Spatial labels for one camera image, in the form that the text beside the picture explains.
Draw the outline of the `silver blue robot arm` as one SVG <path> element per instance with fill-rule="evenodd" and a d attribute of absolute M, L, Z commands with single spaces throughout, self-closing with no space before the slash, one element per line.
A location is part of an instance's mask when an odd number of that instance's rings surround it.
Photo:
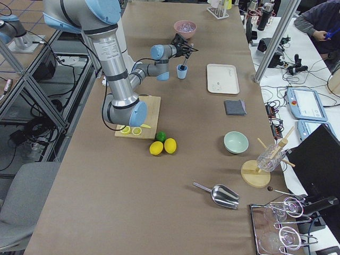
<path fill-rule="evenodd" d="M 105 97 L 102 117 L 107 122 L 141 126 L 147 117 L 147 104 L 135 89 L 146 77 L 159 81 L 169 78 L 169 59 L 189 57 L 196 49 L 179 34 L 170 44 L 151 48 L 153 64 L 125 65 L 116 33 L 121 19 L 118 1 L 44 1 L 45 23 L 57 30 L 83 33 L 89 38 L 111 92 Z"/>
<path fill-rule="evenodd" d="M 33 36 L 27 33 L 14 14 L 1 17 L 1 41 L 9 44 L 8 48 L 14 53 L 32 54 L 37 48 L 33 43 Z"/>

